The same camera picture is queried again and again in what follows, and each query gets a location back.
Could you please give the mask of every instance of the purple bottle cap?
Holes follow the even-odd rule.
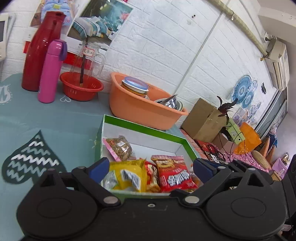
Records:
[[[63,40],[56,39],[50,43],[47,53],[59,56],[60,61],[64,61],[67,57],[67,43]]]

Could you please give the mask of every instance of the red colander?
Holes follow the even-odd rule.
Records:
[[[97,92],[104,89],[101,81],[89,76],[83,76],[83,85],[80,87],[79,73],[65,72],[61,74],[60,79],[63,82],[65,95],[77,101],[89,101],[94,98]]]

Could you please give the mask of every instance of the cardboard box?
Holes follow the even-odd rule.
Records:
[[[104,115],[96,138],[95,160],[107,157],[109,161],[115,161],[102,140],[103,138],[117,138],[119,135],[123,135],[127,139],[137,159],[146,158],[150,160],[152,155],[184,156],[186,166],[190,169],[193,161],[198,157],[185,138]],[[120,199],[127,197],[167,197],[169,195],[169,193],[139,193],[124,190],[110,190],[110,192]]]
[[[212,143],[218,147],[220,152],[223,153],[233,153],[233,151],[237,148],[237,144],[229,141],[225,135],[219,133]]]
[[[245,137],[243,133],[241,133],[241,130],[239,129],[238,125],[233,121],[233,119],[229,118],[228,127],[226,127],[226,130],[230,134],[232,141],[235,144],[241,143],[243,140],[245,140]]]
[[[216,107],[200,98],[181,127],[195,140],[212,142],[226,125],[226,116],[218,115],[221,112]]]

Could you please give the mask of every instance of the orange bag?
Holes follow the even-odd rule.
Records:
[[[247,123],[243,122],[239,129],[243,132],[246,139],[238,145],[234,153],[241,155],[254,150],[261,143],[261,140],[259,135]]]

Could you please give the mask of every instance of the table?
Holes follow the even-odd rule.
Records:
[[[0,83],[0,241],[23,236],[17,206],[46,169],[71,171],[96,161],[96,134],[103,115],[112,115],[108,94],[77,102],[59,83],[55,101],[43,104],[37,92],[21,88],[21,79],[14,74]],[[176,126],[166,132],[184,138]]]

